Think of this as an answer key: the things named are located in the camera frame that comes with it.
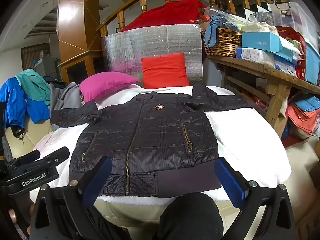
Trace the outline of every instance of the black pants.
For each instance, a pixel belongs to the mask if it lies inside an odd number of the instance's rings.
[[[125,232],[94,208],[92,219],[106,240],[128,240]],[[153,240],[220,240],[223,223],[214,201],[203,193],[177,197],[160,217]]]

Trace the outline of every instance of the zipper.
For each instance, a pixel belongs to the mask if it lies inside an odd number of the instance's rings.
[[[95,142],[96,138],[97,138],[97,135],[95,134],[94,137],[92,138],[92,141],[91,141],[89,147],[88,147],[87,150],[81,155],[81,160],[82,160],[83,163],[84,163],[85,155],[86,155],[86,154],[88,153],[88,151],[91,149],[91,147],[92,147],[93,143]]]
[[[185,139],[185,141],[187,143],[188,151],[191,153],[192,152],[192,148],[193,148],[193,144],[192,144],[192,142],[191,142],[191,140],[189,138],[187,127],[183,124],[182,128],[183,128],[183,136],[184,136],[184,139]]]
[[[140,116],[141,116],[141,112],[142,112],[142,107],[144,105],[144,100],[146,99],[146,97],[143,98],[143,101],[142,101],[142,106],[141,106],[141,109],[140,109],[140,113],[139,113],[139,120],[138,120],[138,124],[136,126],[136,130],[134,131],[134,135],[133,135],[133,138],[132,138],[132,141],[131,141],[131,144],[130,144],[130,147],[128,149],[128,152],[127,152],[127,157],[125,159],[125,195],[128,196],[129,195],[129,157],[130,157],[130,151],[131,151],[131,147],[132,147],[132,144],[134,142],[134,139],[136,137],[136,134],[137,134],[137,130],[139,128],[139,123],[140,123]]]

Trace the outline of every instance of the teal garment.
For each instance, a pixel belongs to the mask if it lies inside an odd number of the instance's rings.
[[[50,86],[36,71],[31,68],[21,71],[16,78],[30,99],[50,104]]]

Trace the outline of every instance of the zippered pocket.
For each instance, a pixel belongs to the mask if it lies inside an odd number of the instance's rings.
[[[88,151],[91,149],[92,145],[94,144],[95,140],[97,138],[97,135],[95,134],[94,137],[92,138],[92,141],[89,145],[89,147],[87,148],[87,150],[81,155],[81,160],[84,163],[84,159],[85,159],[85,155],[88,153]]]
[[[190,140],[190,137],[188,135],[188,129],[184,124],[182,125],[182,131],[183,131],[183,137],[185,139],[185,142],[186,142],[186,145],[187,145],[187,148],[188,148],[188,152],[191,153],[192,150],[193,150],[193,144],[192,144],[192,142]]]

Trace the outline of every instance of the wicker basket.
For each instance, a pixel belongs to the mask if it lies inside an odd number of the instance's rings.
[[[235,46],[241,45],[241,33],[230,29],[217,28],[217,34],[216,44],[208,48],[207,44],[204,43],[204,32],[201,32],[205,53],[208,55],[236,57]]]

